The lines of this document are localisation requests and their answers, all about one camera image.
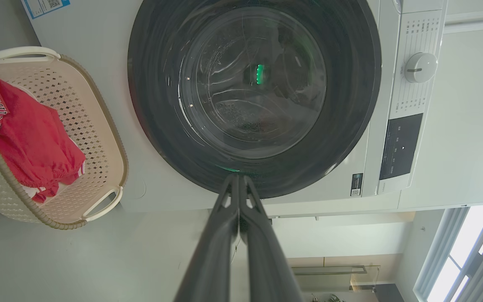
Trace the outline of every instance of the beige laundry basket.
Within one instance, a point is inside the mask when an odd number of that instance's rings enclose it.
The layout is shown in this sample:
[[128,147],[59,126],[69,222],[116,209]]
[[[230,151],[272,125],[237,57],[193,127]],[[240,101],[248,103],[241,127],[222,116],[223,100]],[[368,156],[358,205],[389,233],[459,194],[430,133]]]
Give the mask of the beige laundry basket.
[[[51,49],[18,47],[0,52],[0,78],[56,109],[67,134],[86,155],[86,173],[73,184],[61,186],[44,204],[25,193],[0,155],[0,213],[52,228],[74,229],[113,209],[122,197],[128,161],[90,75],[78,63]],[[115,199],[89,215],[111,193],[117,194]]]

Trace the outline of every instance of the qr code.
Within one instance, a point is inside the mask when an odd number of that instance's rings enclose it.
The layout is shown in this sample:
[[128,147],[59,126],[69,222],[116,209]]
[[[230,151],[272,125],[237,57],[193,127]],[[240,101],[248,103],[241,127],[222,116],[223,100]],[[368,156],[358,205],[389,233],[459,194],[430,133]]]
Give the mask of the qr code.
[[49,8],[57,8],[61,6],[61,0],[48,0]]

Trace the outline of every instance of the floor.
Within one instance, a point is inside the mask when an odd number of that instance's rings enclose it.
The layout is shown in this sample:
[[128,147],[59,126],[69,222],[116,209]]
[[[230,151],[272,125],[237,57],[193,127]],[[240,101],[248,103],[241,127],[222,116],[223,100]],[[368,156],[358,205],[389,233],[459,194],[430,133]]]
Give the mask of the floor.
[[[16,0],[0,0],[0,50],[38,45]],[[0,214],[0,301],[172,301],[208,211],[109,214],[74,231]],[[247,253],[232,269],[232,301],[247,301]]]

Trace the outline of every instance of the washing machine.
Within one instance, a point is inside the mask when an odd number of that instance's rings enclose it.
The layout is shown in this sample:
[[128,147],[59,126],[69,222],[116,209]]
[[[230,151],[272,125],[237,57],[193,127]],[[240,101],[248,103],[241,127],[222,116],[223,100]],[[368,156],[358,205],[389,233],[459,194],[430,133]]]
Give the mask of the washing machine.
[[102,93],[127,211],[211,208],[230,173],[265,204],[413,180],[446,0],[22,2]]

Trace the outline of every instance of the blue and white sticker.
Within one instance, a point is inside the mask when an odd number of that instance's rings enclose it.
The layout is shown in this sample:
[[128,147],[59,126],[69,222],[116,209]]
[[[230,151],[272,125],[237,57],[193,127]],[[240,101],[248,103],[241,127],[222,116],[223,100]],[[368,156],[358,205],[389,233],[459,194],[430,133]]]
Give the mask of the blue and white sticker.
[[31,19],[38,18],[42,15],[70,5],[70,0],[23,0]]

